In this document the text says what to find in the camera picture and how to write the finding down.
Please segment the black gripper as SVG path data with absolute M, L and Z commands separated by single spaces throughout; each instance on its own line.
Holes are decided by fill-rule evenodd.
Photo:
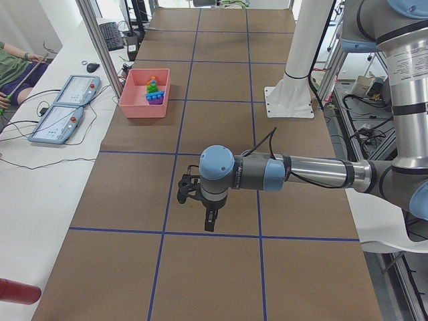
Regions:
M 185 204 L 188 198 L 200 201 L 206 208 L 204 230 L 214 232 L 218 212 L 225 206 L 227 195 L 220 196 L 219 200 L 210 200 L 206 198 L 206 196 L 202 194 L 200 176 L 191 174 L 191 169 L 193 167 L 198 168 L 199 166 L 189 165 L 186 173 L 183 174 L 178 183 L 179 190 L 177 193 L 177 200 L 180 204 Z

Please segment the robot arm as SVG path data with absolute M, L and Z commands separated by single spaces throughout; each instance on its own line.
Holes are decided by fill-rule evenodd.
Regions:
M 177 181 L 203 149 L 223 144 L 240 153 L 274 130 L 275 152 L 332 157 L 324 115 L 269 118 L 263 88 L 280 78 L 295 32 L 289 9 L 171 9 L 155 25 L 168 29 L 174 53 L 190 78 L 174 97 L 183 107 L 167 230 L 202 233 L 204 208 L 177 201 Z M 232 190 L 215 225 L 219 235 L 264 239 L 354 239 L 354 220 L 343 189 L 291 181 L 281 191 Z

